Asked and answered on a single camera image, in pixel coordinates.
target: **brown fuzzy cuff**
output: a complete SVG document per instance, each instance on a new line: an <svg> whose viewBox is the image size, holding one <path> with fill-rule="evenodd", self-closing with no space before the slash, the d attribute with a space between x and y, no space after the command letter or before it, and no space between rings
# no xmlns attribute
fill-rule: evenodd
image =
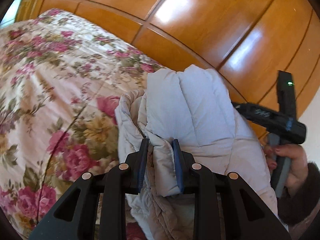
<svg viewBox="0 0 320 240"><path fill-rule="evenodd" d="M288 191L278 199L279 218L289 226L303 221L320 199L320 172L316 164L308 163L308 177L294 197Z"/></svg>

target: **folded garment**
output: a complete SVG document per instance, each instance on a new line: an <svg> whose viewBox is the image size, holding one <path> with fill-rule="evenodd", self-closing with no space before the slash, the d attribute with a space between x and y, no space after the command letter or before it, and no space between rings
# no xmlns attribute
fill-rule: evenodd
<svg viewBox="0 0 320 240"><path fill-rule="evenodd" d="M147 90L121 97L116 109L118 155L139 150L149 138L145 185L139 196L127 195L132 216L148 239L192 239L194 201L179 193L171 142L211 171L241 177L277 214L265 156L247 121L233 108L228 90L213 69L191 65L184 72L149 73Z"/></svg>

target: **human hand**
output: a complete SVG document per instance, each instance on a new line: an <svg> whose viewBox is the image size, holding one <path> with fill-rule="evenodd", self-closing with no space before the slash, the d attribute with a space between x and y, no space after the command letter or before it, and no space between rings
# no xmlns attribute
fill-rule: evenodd
<svg viewBox="0 0 320 240"><path fill-rule="evenodd" d="M294 196L308 176L308 161L304 149L297 144L275 147L265 145L263 151L270 171L277 167L276 161L273 160L274 155L291 158L290 171L285 186L288 188L290 196Z"/></svg>

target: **metal pin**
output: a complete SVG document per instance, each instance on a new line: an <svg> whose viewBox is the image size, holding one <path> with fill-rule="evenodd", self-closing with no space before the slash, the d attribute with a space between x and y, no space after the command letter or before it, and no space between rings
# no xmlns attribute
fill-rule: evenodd
<svg viewBox="0 0 320 240"><path fill-rule="evenodd" d="M202 168L202 166L201 166L201 164L199 164L199 163L194 163L194 164L192 165L192 168L193 168L194 170L199 170L199 169Z"/></svg>
<svg viewBox="0 0 320 240"><path fill-rule="evenodd" d="M229 177L230 177L230 179L238 179L239 175L237 173L235 173L235 172L232 172L232 173L229 174Z"/></svg>
<svg viewBox="0 0 320 240"><path fill-rule="evenodd" d="M121 164L119 165L119 169L121 169L121 170L126 170L127 168L129 168L129 165L126 164L126 163L121 163Z"/></svg>
<svg viewBox="0 0 320 240"><path fill-rule="evenodd" d="M86 172L86 173L82 174L82 179L90 179L90 178L91 178L90 172Z"/></svg>

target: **floral pattern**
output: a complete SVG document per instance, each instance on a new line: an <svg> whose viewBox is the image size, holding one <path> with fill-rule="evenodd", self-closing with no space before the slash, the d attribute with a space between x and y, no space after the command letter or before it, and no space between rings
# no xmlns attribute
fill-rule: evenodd
<svg viewBox="0 0 320 240"><path fill-rule="evenodd" d="M0 30L0 207L23 238L82 173L118 164L115 108L160 68L59 9Z"/></svg>

